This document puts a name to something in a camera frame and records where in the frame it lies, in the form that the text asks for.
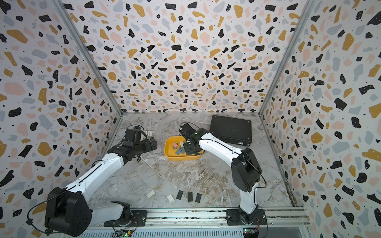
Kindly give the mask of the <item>blue eraser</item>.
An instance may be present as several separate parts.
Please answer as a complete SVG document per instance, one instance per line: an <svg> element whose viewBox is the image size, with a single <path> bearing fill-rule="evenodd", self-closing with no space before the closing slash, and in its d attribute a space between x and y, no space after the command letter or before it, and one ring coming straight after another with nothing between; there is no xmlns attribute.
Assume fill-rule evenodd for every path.
<svg viewBox="0 0 381 238"><path fill-rule="evenodd" d="M180 155L180 154L182 153L182 151L183 151L183 147L179 147L179 148L176 150L175 154L176 154L176 155Z"/></svg>

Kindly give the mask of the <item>yellow plastic storage box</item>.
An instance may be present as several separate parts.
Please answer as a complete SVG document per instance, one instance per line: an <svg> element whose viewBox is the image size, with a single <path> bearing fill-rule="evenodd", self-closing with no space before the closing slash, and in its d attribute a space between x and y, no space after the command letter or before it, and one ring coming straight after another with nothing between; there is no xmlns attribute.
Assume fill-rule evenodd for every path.
<svg viewBox="0 0 381 238"><path fill-rule="evenodd" d="M180 155L176 155L176 150L180 147L179 143L183 141L184 143L186 140L182 136L172 136L168 138L165 142L164 146L164 154L170 161L188 161L188 160L197 160L201 157L201 155L187 155L185 152L185 149L183 147L183 151ZM177 149L173 149L172 143L175 142L179 145Z"/></svg>

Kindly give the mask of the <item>black eraser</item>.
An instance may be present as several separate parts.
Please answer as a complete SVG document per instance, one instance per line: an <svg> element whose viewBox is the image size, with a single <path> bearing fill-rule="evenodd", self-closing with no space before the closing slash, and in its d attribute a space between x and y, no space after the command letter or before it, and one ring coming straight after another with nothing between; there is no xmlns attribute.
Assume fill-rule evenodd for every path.
<svg viewBox="0 0 381 238"><path fill-rule="evenodd" d="M197 193L197 195L196 195L196 199L195 199L195 202L196 202L196 203L200 203L200 201L201 201L201 196L202 196L201 193Z"/></svg>
<svg viewBox="0 0 381 238"><path fill-rule="evenodd" d="M177 194L177 196L176 196L176 199L177 200L181 200L182 199L182 196L183 196L183 191L182 190L180 190L180 191L178 191L178 194Z"/></svg>
<svg viewBox="0 0 381 238"><path fill-rule="evenodd" d="M192 201L193 201L193 193L188 192L188 202L192 202Z"/></svg>

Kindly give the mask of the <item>white eraser bottom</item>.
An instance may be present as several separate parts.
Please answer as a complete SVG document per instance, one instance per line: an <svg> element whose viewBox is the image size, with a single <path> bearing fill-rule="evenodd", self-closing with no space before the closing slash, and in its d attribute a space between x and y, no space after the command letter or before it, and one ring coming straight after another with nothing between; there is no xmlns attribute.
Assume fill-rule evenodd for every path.
<svg viewBox="0 0 381 238"><path fill-rule="evenodd" d="M173 198L173 196L171 194L169 194L167 196L167 199L169 200L170 203L174 203L175 202L175 200L174 200L174 198Z"/></svg>

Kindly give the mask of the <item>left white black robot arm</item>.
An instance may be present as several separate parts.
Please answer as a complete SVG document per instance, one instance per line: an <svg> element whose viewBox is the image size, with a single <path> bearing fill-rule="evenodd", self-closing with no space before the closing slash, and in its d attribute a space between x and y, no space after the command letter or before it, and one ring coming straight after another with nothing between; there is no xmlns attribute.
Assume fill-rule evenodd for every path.
<svg viewBox="0 0 381 238"><path fill-rule="evenodd" d="M154 138L137 127L127 129L119 144L76 181L64 188L56 187L49 194L45 214L46 231L81 235L89 226L108 223L110 226L136 226L128 203L112 201L109 205L91 208L88 201L98 188L129 161L140 160L142 154L157 149Z"/></svg>

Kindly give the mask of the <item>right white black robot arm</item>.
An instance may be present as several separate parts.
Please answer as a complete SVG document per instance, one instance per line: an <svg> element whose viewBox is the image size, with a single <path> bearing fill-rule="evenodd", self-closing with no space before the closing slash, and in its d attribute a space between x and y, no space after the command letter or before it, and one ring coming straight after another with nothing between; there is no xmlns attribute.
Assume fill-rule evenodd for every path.
<svg viewBox="0 0 381 238"><path fill-rule="evenodd" d="M187 155L210 152L230 166L233 182L240 190L238 211L241 222L245 225L256 222L257 189L260 188L262 169L252 149L231 146L209 131L203 128L196 130L188 123L180 126L179 133L186 140L184 147Z"/></svg>

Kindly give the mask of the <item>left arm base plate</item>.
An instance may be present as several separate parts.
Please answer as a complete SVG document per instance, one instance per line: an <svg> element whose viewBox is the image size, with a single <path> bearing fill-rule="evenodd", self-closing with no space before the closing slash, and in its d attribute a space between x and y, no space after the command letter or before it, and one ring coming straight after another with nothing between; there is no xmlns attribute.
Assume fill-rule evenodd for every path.
<svg viewBox="0 0 381 238"><path fill-rule="evenodd" d="M117 220L104 222L104 227L135 228L144 227L147 219L147 210L133 210L123 212Z"/></svg>

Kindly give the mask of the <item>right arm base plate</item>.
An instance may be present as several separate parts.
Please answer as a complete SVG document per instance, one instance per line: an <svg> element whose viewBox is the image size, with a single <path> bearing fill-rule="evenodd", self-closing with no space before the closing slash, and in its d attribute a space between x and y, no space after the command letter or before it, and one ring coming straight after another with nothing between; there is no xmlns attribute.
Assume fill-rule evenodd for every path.
<svg viewBox="0 0 381 238"><path fill-rule="evenodd" d="M242 209L226 210L226 218L229 226L247 225L267 225L267 216L263 209L257 208L253 213L247 214Z"/></svg>

